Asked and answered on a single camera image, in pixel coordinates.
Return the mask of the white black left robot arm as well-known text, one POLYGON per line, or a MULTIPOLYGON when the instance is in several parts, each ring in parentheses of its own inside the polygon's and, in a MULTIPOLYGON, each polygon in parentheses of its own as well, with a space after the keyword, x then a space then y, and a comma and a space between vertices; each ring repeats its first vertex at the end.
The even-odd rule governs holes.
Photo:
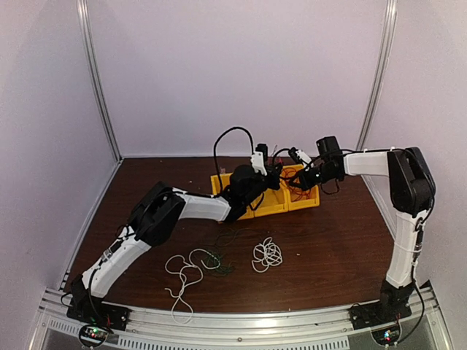
POLYGON ((181 219, 235 222, 267 190, 280 188, 282 165, 238 166, 216 195, 191 193, 158 182, 135 205, 126 225, 100 258, 70 285, 67 316, 90 324, 115 326, 123 309, 102 305, 110 287, 145 252, 164 244, 181 219))

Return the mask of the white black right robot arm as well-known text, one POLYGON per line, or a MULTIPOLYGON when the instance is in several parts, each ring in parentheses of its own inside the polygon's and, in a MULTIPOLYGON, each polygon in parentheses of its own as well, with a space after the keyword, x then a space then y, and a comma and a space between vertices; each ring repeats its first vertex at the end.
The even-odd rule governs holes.
POLYGON ((383 150, 344 150, 335 136, 317 141, 319 155, 310 158, 293 148, 289 155, 303 169, 289 181, 308 190, 347 176, 383 176, 389 181, 390 199, 396 213, 396 234, 390 267, 382 282, 377 302, 350 308, 353 321, 392 322, 409 316, 408 301, 417 290, 415 270, 422 251, 425 223, 435 203, 436 185, 417 147, 383 150))

